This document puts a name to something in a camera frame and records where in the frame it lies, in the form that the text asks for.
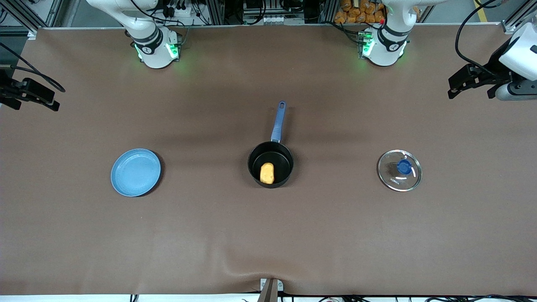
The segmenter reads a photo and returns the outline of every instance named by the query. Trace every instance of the plate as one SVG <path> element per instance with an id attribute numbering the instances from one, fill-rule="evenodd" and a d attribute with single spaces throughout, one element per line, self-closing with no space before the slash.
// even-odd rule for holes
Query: plate
<path id="1" fill-rule="evenodd" d="M 110 173 L 114 189 L 123 196 L 135 197 L 151 190 L 161 176 L 161 162 L 147 149 L 132 149 L 115 161 Z"/>

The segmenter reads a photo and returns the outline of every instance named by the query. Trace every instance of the frying pan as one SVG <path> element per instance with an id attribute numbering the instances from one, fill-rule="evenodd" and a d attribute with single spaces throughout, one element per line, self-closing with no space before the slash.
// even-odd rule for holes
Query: frying pan
<path id="1" fill-rule="evenodd" d="M 280 143 L 281 128 L 284 123 L 287 104 L 281 101 L 276 112 L 276 121 L 272 129 L 270 141 L 262 142 L 255 147 L 248 157 L 248 170 L 253 179 L 265 188 L 274 189 L 285 184 L 293 171 L 293 155 L 289 149 Z M 274 183 L 266 184 L 259 180 L 261 166 L 265 163 L 274 165 Z"/>

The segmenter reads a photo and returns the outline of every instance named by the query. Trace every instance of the potato pile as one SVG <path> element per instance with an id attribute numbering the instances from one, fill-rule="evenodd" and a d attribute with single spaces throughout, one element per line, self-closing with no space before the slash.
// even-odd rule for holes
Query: potato pile
<path id="1" fill-rule="evenodd" d="M 380 23 L 384 20 L 384 4 L 376 4 L 369 0 L 360 0 L 360 7 L 354 7 L 352 0 L 340 0 L 340 9 L 334 17 L 334 22 L 342 23 Z"/>

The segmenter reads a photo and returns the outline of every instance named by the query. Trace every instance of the blue lid knob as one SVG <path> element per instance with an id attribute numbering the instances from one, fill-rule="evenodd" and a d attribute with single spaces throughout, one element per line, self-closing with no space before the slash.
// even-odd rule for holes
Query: blue lid knob
<path id="1" fill-rule="evenodd" d="M 400 160 L 397 163 L 397 171 L 403 175 L 409 175 L 412 172 L 412 164 L 408 160 Z"/>

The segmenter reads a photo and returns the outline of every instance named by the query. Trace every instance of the brown table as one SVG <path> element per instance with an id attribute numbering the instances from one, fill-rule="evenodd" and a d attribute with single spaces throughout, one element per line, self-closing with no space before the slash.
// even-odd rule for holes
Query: brown table
<path id="1" fill-rule="evenodd" d="M 294 294 L 537 295 L 537 102 L 449 100 L 456 30 L 416 27 L 380 68 L 332 27 L 193 29 L 162 70 L 119 30 L 39 31 L 23 56 L 67 93 L 59 112 L 0 110 L 0 293 L 244 292 L 277 277 Z M 486 62 L 507 38 L 468 26 L 461 49 Z M 269 190 L 246 159 L 281 99 L 296 163 Z M 163 179 L 123 197 L 110 169 L 140 147 Z M 423 166 L 408 193 L 376 174 L 399 148 Z"/>

